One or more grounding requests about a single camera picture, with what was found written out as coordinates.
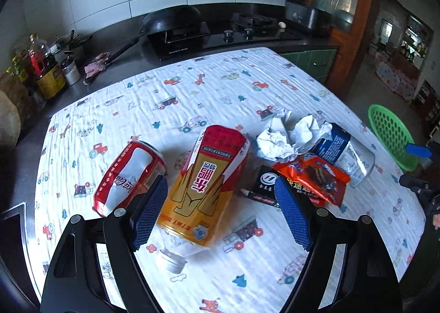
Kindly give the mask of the black small box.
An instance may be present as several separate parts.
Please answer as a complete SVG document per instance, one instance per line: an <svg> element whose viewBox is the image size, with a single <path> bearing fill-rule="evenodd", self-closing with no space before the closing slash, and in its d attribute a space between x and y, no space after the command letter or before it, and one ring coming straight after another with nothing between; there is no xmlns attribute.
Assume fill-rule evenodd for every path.
<svg viewBox="0 0 440 313"><path fill-rule="evenodd" d="M274 194L274 185L280 173L269 166L260 166L254 184L250 189L240 189L240 192L247 198L279 208L280 205ZM295 192L306 195L316 207L324 207L325 200L318 197L304 187L301 183L288 179L290 186Z"/></svg>

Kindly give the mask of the orange snack wrapper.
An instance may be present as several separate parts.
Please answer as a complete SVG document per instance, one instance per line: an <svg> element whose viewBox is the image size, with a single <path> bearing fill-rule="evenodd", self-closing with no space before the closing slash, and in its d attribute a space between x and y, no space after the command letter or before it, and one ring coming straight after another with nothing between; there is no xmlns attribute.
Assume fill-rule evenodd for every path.
<svg viewBox="0 0 440 313"><path fill-rule="evenodd" d="M287 179L298 182L309 192L340 207L350 176L314 154L303 154L289 163L276 162L272 168Z"/></svg>

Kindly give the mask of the red yellow drink carton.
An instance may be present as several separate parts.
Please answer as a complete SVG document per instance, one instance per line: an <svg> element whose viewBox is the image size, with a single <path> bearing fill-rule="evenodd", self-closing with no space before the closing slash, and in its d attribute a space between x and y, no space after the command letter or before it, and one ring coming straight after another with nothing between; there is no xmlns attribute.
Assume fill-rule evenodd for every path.
<svg viewBox="0 0 440 313"><path fill-rule="evenodd" d="M199 135L160 212L159 263L182 273L188 258L209 249L240 181L250 142L233 128L210 125Z"/></svg>

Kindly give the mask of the red cola can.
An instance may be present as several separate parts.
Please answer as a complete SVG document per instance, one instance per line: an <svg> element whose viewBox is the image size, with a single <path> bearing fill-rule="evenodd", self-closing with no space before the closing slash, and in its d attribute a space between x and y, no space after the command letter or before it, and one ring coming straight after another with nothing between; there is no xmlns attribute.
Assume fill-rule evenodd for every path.
<svg viewBox="0 0 440 313"><path fill-rule="evenodd" d="M131 141L113 161L95 191L92 209L106 217L127 208L133 198L148 192L166 163L156 148L143 141Z"/></svg>

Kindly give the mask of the white paper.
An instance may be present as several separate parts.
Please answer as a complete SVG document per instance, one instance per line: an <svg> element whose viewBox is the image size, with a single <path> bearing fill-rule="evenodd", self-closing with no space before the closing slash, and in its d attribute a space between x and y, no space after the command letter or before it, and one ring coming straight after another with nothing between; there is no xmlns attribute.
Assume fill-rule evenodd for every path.
<svg viewBox="0 0 440 313"><path fill-rule="evenodd" d="M257 135L256 155L271 162L289 163L320 140L331 140L332 129L331 123L320 123L312 114L299 118L291 110L283 110Z"/></svg>

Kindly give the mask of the silver blue drink can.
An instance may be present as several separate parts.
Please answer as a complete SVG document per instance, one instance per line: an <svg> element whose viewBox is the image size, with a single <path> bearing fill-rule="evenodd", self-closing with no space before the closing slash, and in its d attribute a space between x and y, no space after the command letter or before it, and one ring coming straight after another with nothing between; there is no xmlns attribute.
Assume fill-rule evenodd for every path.
<svg viewBox="0 0 440 313"><path fill-rule="evenodd" d="M341 169L350 177L350 186L357 187L372 172L374 153L336 123L331 123L330 136L323 137L312 153Z"/></svg>

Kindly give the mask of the green plastic waste basket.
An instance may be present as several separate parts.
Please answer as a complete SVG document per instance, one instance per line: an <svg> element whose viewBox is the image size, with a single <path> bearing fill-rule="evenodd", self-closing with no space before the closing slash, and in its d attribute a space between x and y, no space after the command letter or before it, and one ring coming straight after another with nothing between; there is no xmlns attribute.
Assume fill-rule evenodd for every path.
<svg viewBox="0 0 440 313"><path fill-rule="evenodd" d="M376 104L368 108L368 118L370 129L390 153L395 163L403 171L414 171L418 165L418 159L406 152L406 146L415 142L400 118L388 108Z"/></svg>

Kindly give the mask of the white patterned tablecloth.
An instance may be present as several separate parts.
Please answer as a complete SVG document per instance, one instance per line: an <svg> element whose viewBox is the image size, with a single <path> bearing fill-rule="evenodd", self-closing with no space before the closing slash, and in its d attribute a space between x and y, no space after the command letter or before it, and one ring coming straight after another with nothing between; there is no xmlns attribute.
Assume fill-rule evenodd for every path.
<svg viewBox="0 0 440 313"><path fill-rule="evenodd" d="M35 188L42 312L402 312L426 216L400 120L265 48L56 112Z"/></svg>

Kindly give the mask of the polka dot play tent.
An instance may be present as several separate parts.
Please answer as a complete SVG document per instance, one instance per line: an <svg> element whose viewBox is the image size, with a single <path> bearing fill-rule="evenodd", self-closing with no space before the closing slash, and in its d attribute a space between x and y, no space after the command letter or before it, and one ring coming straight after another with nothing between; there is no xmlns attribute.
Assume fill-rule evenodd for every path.
<svg viewBox="0 0 440 313"><path fill-rule="evenodd" d="M380 61L377 64L375 73L393 93L396 93L408 102L413 100L417 83L401 70L396 70L388 62Z"/></svg>

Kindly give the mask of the white condiment jar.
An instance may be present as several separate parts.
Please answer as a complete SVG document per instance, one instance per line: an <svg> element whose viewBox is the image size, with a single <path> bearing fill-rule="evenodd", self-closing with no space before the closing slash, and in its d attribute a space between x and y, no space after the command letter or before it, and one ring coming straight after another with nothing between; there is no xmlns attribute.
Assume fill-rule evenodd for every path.
<svg viewBox="0 0 440 313"><path fill-rule="evenodd" d="M64 75L69 86L74 85L81 79L81 74L76 66L73 57L67 56L61 62L61 68L64 71Z"/></svg>

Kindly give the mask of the pink cloth on counter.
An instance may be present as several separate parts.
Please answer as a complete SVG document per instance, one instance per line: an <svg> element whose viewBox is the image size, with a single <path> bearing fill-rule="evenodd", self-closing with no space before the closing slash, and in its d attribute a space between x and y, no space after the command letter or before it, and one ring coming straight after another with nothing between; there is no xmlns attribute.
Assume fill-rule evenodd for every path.
<svg viewBox="0 0 440 313"><path fill-rule="evenodd" d="M94 79L98 74L105 71L107 68L107 61L110 58L109 52L103 52L97 55L89 64L84 67L85 81Z"/></svg>

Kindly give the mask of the brown sack on counter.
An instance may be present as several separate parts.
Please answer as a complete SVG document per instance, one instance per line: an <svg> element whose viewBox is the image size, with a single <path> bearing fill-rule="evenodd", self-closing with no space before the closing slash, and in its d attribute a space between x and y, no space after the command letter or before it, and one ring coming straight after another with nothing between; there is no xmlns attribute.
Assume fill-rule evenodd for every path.
<svg viewBox="0 0 440 313"><path fill-rule="evenodd" d="M1 150L12 151L22 126L32 115L31 101L24 85L9 73L1 74Z"/></svg>

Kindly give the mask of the wooden glass display cabinet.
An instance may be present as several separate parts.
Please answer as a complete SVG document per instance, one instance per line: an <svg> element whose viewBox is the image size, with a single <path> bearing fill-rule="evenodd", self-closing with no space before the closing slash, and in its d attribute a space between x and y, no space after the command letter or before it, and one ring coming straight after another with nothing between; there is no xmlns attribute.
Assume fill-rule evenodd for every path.
<svg viewBox="0 0 440 313"><path fill-rule="evenodd" d="M362 64L380 0L305 0L307 5L330 14L330 40L338 44L325 86L346 99Z"/></svg>

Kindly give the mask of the black gas stove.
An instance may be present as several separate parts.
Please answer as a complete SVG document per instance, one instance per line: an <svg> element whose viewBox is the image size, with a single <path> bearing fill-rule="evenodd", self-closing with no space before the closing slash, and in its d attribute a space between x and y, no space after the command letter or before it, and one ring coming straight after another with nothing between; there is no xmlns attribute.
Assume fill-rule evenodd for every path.
<svg viewBox="0 0 440 313"><path fill-rule="evenodd" d="M226 46L274 41L299 41L301 36L280 28L274 18L234 13L230 21L196 21L174 25L147 36L159 60Z"/></svg>

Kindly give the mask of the black rice cooker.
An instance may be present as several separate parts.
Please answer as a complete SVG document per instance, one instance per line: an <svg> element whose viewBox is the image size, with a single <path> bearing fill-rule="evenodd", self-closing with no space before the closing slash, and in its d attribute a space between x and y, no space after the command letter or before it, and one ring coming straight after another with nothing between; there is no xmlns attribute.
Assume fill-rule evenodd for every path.
<svg viewBox="0 0 440 313"><path fill-rule="evenodd" d="M284 8L285 18L290 25L318 37L330 34L329 13L307 5L305 0L285 0Z"/></svg>

